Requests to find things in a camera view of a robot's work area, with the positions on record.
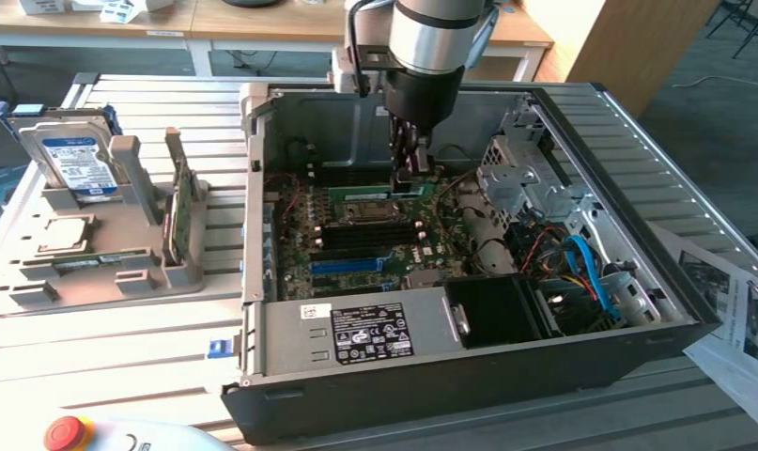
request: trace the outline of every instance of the aluminum slotted surface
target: aluminum slotted surface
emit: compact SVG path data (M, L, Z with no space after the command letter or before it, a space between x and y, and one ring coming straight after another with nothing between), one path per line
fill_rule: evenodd
M215 187L209 209L215 227L205 241L203 265L207 271L213 268L221 273L209 277L240 277L237 272L225 272L237 268L241 258L240 250L231 248L241 244L237 228L244 216L247 152L236 135L241 82L244 79L233 78L101 76L85 94L73 89L73 95L89 102L76 106L112 101L125 130L149 136L143 139L141 160L155 179L172 177L159 129L183 127L189 163ZM654 162L653 149L633 137L635 133L589 86L548 89L607 169L617 163ZM677 185L683 185L674 181L670 169L649 168L650 172L641 174L637 164L634 169L622 166L623 175L613 174L626 193L641 196L637 206L646 218L695 240L713 231L718 234L722 227L706 217L702 202L663 205L647 196L647 190L673 188L677 193ZM35 187L32 175L24 183ZM646 193L631 192L631 184ZM27 186L20 186L20 192L25 191ZM9 211L0 228L10 228L18 214ZM0 230L0 241L5 234ZM734 249L737 237L722 236L725 241L710 245ZM755 264L747 256L745 262ZM235 449L251 449L217 395L204 390L215 385L215 375L233 367L231 359L203 360L208 340L233 334L240 322L237 295L0 318L0 405L21 411L37 403L75 409L88 416L188 424ZM328 445L375 450L758 449L758 426L681 357L642 366L603 390L271 449L320 449Z

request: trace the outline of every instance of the floor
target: floor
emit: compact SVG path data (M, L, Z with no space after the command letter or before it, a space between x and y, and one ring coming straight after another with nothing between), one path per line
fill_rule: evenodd
M745 234L753 234L758 233L758 86L722 80L693 88L671 85L710 74L758 81L758 38L733 60L729 56L746 32L727 23L713 39L705 39L707 30L693 42L641 123L734 224ZM183 51L8 48L8 52L6 70L21 102L59 104L79 71L192 74ZM215 74L255 75L272 56L271 52L247 54L243 58L252 69L236 69L231 56L217 52ZM322 76L327 68L327 54L281 53L263 73ZM0 166L27 160L24 150L0 127Z

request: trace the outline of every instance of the motherboard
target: motherboard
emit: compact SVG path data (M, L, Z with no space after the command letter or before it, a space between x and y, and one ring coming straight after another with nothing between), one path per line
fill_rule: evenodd
M442 196L455 178L443 172L404 194L391 194L386 171L379 179L348 169L267 178L279 301L430 288L470 273L456 200Z

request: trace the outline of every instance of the white cable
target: white cable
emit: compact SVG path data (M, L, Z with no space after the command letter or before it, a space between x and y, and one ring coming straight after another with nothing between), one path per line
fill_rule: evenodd
M758 86L758 82L751 82L750 80L743 80L741 78L723 77L721 75L707 75L706 77L699 78L693 83L687 83L686 85L671 85L670 87L694 87L698 84L701 84L703 81L710 80L713 78L719 78L721 80L730 80L733 82L746 83L747 85Z

